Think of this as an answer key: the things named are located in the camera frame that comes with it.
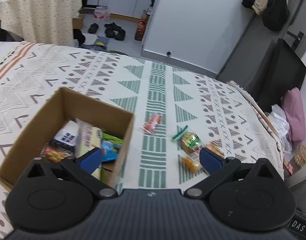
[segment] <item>orange stripe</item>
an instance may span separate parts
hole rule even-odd
[[[4,76],[5,76],[5,74],[20,60],[20,59],[22,59],[25,55],[26,55],[26,53],[28,52],[28,50],[29,49],[31,49],[31,47],[33,47],[35,45],[35,43],[32,43],[31,45],[29,45],[28,46],[28,49],[24,52],[24,55],[23,56],[21,56],[21,57],[19,57],[18,59],[16,59],[13,63],[12,63],[12,65],[11,66],[9,66],[8,68],[7,68],[7,70],[0,76],[0,80],[1,80],[1,78],[3,78]]]
[[[6,63],[2,68],[0,68],[0,73],[3,71],[3,69],[6,68],[7,65],[9,65],[9,64],[10,64],[12,61],[14,61],[15,59],[17,59],[17,58],[20,56],[21,52],[22,52],[27,46],[29,46],[29,45],[30,45],[30,43],[29,43],[29,44],[26,44],[26,45],[19,51],[19,53],[18,53],[12,60],[10,60],[10,62]]]

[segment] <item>metal screw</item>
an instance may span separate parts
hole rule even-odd
[[[104,188],[100,190],[100,195],[103,197],[112,197],[115,194],[115,190],[112,188]]]
[[[200,195],[202,195],[203,191],[200,190],[199,188],[190,188],[187,191],[188,195],[190,195],[191,197],[198,197]]]

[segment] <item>white plastic bag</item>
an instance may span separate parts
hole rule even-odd
[[[111,13],[108,11],[107,6],[98,6],[94,10],[94,18],[102,21],[109,20],[111,18]]]
[[[273,105],[272,112],[269,114],[268,119],[270,120],[282,140],[284,154],[290,155],[292,153],[292,144],[286,138],[286,135],[288,134],[290,129],[290,125],[286,120],[286,116],[283,109],[280,108],[278,105]]]

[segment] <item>red snack package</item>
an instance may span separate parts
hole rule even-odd
[[[162,116],[159,114],[152,114],[150,120],[142,126],[144,131],[150,134],[154,134],[154,130],[157,126],[157,124],[161,121]]]

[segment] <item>pair of black shoes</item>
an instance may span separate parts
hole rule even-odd
[[[110,24],[104,24],[104,27],[106,28],[105,35],[108,38],[115,38],[118,41],[124,41],[125,30],[123,30],[120,26],[117,26],[115,23],[110,23]]]

